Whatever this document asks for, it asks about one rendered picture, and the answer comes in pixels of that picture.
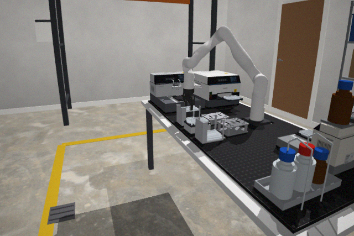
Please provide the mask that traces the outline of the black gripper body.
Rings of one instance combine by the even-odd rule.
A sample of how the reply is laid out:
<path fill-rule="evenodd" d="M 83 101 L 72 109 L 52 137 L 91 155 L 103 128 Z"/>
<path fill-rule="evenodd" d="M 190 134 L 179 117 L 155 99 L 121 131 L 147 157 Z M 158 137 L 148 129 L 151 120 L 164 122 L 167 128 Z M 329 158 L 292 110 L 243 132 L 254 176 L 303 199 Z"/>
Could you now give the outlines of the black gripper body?
<path fill-rule="evenodd" d="M 191 96 L 194 93 L 194 89 L 184 89 L 183 92 L 185 93 L 186 96 L 188 96 L 189 100 L 191 100 Z"/>

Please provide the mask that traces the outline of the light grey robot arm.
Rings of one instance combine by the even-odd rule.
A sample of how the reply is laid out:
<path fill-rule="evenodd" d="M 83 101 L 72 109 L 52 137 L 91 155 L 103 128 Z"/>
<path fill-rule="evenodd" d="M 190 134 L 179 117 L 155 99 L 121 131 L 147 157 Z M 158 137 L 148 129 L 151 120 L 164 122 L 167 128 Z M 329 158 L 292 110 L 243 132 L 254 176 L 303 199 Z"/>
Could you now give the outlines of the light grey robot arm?
<path fill-rule="evenodd" d="M 236 40 L 230 29 L 226 26 L 219 27 L 214 35 L 197 50 L 194 51 L 191 58 L 186 57 L 183 60 L 183 72 L 184 72 L 184 89 L 201 88 L 200 85 L 194 83 L 194 73 L 192 69 L 200 62 L 200 60 L 206 56 L 212 48 L 217 44 L 225 41 L 231 49 L 231 53 L 235 61 L 241 68 L 249 75 L 254 83 L 254 89 L 252 93 L 250 120 L 262 121 L 264 119 L 264 102 L 267 93 L 268 79 L 261 74 L 255 67 L 252 59 L 241 47 Z"/>

